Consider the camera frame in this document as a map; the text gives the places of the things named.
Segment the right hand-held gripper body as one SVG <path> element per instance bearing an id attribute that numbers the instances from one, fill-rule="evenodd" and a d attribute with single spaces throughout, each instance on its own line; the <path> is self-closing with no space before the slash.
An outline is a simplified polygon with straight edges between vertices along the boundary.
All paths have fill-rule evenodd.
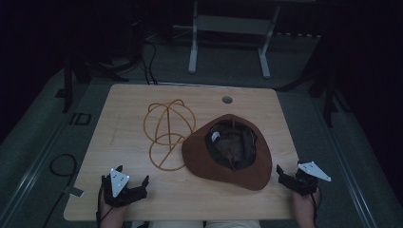
<path id="1" fill-rule="evenodd" d="M 302 196 L 306 196 L 314 194 L 317 191 L 318 180 L 331 181 L 332 178 L 314 161 L 298 162 L 296 174 L 293 177 L 285 174 L 283 185 Z"/>

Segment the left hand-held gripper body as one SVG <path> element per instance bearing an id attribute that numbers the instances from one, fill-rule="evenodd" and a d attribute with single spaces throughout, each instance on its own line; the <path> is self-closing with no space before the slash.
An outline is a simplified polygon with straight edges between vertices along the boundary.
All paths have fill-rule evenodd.
<path id="1" fill-rule="evenodd" d="M 102 176 L 101 191 L 104 193 L 105 203 L 113 207 L 123 207 L 135 201 L 145 199 L 147 190 L 142 185 L 128 188 L 130 177 L 111 168 L 109 174 Z"/>

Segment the brown felt hat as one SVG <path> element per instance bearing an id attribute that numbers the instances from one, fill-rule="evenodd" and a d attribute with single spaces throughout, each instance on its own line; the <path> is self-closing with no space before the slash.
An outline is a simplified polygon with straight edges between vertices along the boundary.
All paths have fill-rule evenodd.
<path id="1" fill-rule="evenodd" d="M 226 114 L 207 123 L 182 143 L 182 158 L 195 176 L 236 184 L 252 191 L 270 180 L 272 157 L 260 130 Z"/>

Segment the gold wire hat stand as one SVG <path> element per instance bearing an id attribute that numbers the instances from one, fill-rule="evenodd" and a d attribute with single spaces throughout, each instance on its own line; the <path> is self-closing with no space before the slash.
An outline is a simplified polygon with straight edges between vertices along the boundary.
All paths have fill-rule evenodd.
<path id="1" fill-rule="evenodd" d="M 150 141 L 148 158 L 152 165 L 164 172 L 183 169 L 182 144 L 195 130 L 195 113 L 183 100 L 150 104 L 143 131 Z"/>

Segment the person's left hand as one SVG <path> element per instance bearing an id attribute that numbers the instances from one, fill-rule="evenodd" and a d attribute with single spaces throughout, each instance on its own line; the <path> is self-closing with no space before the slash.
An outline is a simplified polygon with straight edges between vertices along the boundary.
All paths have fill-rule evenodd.
<path id="1" fill-rule="evenodd" d="M 100 228 L 122 228 L 125 222 L 125 214 L 128 207 L 112 207 L 105 203 L 105 197 L 101 196 L 99 213 Z"/>

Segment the person's right hand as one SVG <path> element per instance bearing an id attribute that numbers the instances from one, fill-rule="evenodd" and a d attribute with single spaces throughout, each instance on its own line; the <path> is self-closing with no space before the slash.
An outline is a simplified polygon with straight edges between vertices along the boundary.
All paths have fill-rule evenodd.
<path id="1" fill-rule="evenodd" d="M 316 217 L 320 205 L 320 190 L 312 195 L 302 196 L 299 193 L 292 193 L 293 214 L 299 228 L 317 228 Z"/>

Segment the grey tape piece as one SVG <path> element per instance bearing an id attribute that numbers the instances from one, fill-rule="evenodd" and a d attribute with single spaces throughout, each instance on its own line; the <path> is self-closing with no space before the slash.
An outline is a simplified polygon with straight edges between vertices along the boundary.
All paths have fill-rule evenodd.
<path id="1" fill-rule="evenodd" d="M 70 196 L 74 196 L 74 197 L 77 197 L 77 198 L 81 198 L 85 193 L 83 190 L 78 189 L 78 188 L 76 188 L 74 186 L 66 186 L 64 188 L 63 192 L 65 194 L 69 194 Z"/>

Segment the black metal stand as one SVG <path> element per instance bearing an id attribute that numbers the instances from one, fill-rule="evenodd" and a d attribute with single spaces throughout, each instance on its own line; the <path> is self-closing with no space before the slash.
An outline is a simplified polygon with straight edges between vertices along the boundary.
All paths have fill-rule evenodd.
<path id="1" fill-rule="evenodd" d="M 110 78 L 114 81 L 117 82 L 127 82 L 127 79 L 118 76 L 117 74 L 113 73 L 110 69 L 107 69 L 105 66 L 102 66 L 101 64 L 95 62 L 94 60 L 91 60 L 87 56 L 85 56 L 82 53 L 77 53 L 76 57 L 77 59 L 83 61 L 85 64 L 89 64 L 91 67 L 93 67 L 95 70 L 100 71 L 103 73 L 107 78 Z M 64 108 L 63 108 L 63 113 L 67 113 L 69 108 L 72 105 L 73 102 L 73 77 L 72 77 L 72 60 L 74 59 L 73 56 L 68 56 L 65 61 L 64 61 L 64 87 L 59 89 L 55 95 L 56 98 L 63 98 L 64 99 Z"/>
<path id="2" fill-rule="evenodd" d="M 302 84 L 312 81 L 308 89 L 308 95 L 311 98 L 324 97 L 323 119 L 328 127 L 333 126 L 332 113 L 336 112 L 334 99 L 340 101 L 336 93 L 336 65 L 330 62 L 319 63 L 309 61 L 302 70 L 300 77 L 293 82 L 276 88 L 276 91 L 288 91 Z"/>

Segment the white metal desk frame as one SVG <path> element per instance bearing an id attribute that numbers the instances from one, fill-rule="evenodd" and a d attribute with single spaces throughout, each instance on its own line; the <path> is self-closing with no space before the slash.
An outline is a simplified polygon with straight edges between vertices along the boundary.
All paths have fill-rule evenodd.
<path id="1" fill-rule="evenodd" d="M 271 77 L 271 72 L 266 52 L 274 34 L 280 6 L 274 7 L 270 19 L 248 19 L 199 14 L 199 1 L 200 0 L 191 0 L 193 5 L 191 26 L 192 40 L 187 71 L 191 74 L 194 74 L 197 71 L 198 33 L 200 31 L 261 35 L 264 37 L 264 43 L 258 48 L 259 64 L 262 78 L 269 79 Z"/>

